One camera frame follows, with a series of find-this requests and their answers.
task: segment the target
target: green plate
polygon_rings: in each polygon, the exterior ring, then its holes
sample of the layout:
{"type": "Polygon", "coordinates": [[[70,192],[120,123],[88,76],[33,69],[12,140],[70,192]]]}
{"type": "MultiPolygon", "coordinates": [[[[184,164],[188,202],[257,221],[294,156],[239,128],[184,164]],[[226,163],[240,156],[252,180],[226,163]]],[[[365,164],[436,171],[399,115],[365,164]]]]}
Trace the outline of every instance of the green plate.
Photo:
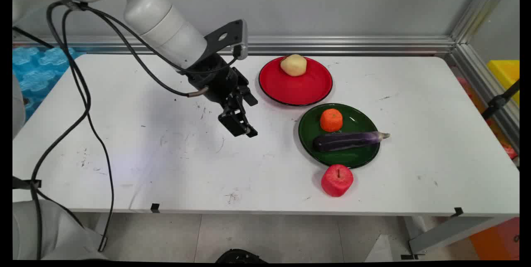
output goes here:
{"type": "Polygon", "coordinates": [[[378,131],[374,123],[359,110],[340,103],[325,103],[311,108],[300,119],[299,138],[302,146],[309,155],[325,165],[344,165],[349,169],[354,169],[369,163],[378,154],[378,150],[380,149],[379,143],[361,148],[350,148],[332,152],[319,152],[313,149],[312,143],[314,138],[328,133],[321,129],[319,120],[321,119],[321,114],[330,108],[339,110],[343,115],[343,127],[337,132],[378,131]]]}

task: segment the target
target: yellow box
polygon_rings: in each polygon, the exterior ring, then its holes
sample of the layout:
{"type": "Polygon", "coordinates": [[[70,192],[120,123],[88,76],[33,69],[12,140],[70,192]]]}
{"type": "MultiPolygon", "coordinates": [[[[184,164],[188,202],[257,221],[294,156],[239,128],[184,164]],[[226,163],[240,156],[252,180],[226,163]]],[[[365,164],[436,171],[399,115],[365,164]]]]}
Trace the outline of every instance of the yellow box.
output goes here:
{"type": "MultiPolygon", "coordinates": [[[[520,78],[520,61],[490,61],[487,64],[499,83],[508,89],[520,78]]],[[[520,106],[520,91],[512,97],[520,106]]]]}

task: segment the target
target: white table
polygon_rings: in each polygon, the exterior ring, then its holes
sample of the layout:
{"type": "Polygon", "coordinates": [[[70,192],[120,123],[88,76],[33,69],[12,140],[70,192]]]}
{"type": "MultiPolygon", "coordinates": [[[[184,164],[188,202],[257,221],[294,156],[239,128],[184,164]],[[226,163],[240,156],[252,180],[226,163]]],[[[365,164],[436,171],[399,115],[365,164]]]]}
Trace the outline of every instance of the white table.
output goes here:
{"type": "MultiPolygon", "coordinates": [[[[194,91],[157,56],[141,58],[169,86],[194,91]]],[[[284,106],[258,85],[260,69],[274,58],[236,62],[258,99],[254,107],[245,103],[258,131],[253,138],[233,137],[217,120],[218,104],[172,95],[131,55],[76,59],[110,153],[114,211],[151,212],[154,203],[160,212],[186,213],[451,216],[463,209],[445,223],[455,231],[440,226],[418,235],[415,252],[519,215],[519,172],[442,59],[313,57],[334,79],[319,104],[353,106],[391,133],[373,161],[352,170],[355,182],[347,193],[334,198],[320,186],[326,166],[298,138],[298,120],[311,106],[284,106]],[[433,233],[438,228],[444,239],[433,233]]],[[[13,140],[13,175],[29,179],[44,150],[82,112],[68,70],[13,140]]],[[[46,195],[72,211],[105,212],[107,174],[85,120],[52,150],[38,179],[46,195]]],[[[28,191],[13,191],[13,201],[29,199],[28,191]]]]}

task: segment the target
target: gray wall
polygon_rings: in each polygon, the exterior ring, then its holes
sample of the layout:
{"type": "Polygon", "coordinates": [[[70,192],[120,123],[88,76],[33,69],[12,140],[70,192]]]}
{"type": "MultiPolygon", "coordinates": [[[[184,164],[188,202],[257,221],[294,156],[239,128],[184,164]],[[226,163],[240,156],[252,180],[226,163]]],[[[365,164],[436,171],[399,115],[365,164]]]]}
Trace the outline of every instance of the gray wall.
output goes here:
{"type": "MultiPolygon", "coordinates": [[[[229,21],[247,20],[250,35],[447,35],[470,0],[171,0],[207,34],[229,21]]],[[[125,0],[93,4],[123,19],[125,0]]],[[[54,15],[61,21],[61,11],[54,15]]],[[[90,13],[71,14],[69,35],[113,35],[90,13]]],[[[19,26],[48,35],[45,10],[19,26]]]]}
{"type": "Polygon", "coordinates": [[[520,0],[500,0],[470,41],[485,63],[520,59],[520,0]]]}

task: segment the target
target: red plate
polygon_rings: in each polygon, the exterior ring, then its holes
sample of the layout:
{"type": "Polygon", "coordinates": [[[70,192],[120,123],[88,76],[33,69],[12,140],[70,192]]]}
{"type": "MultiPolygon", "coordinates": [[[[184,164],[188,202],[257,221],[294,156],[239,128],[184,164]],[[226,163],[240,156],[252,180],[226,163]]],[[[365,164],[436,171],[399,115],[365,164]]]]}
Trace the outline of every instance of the red plate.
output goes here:
{"type": "Polygon", "coordinates": [[[332,90],[332,76],[321,63],[305,57],[306,73],[289,76],[280,68],[284,57],[267,63],[260,71],[260,87],[271,99],[289,106],[309,106],[332,90]]]}

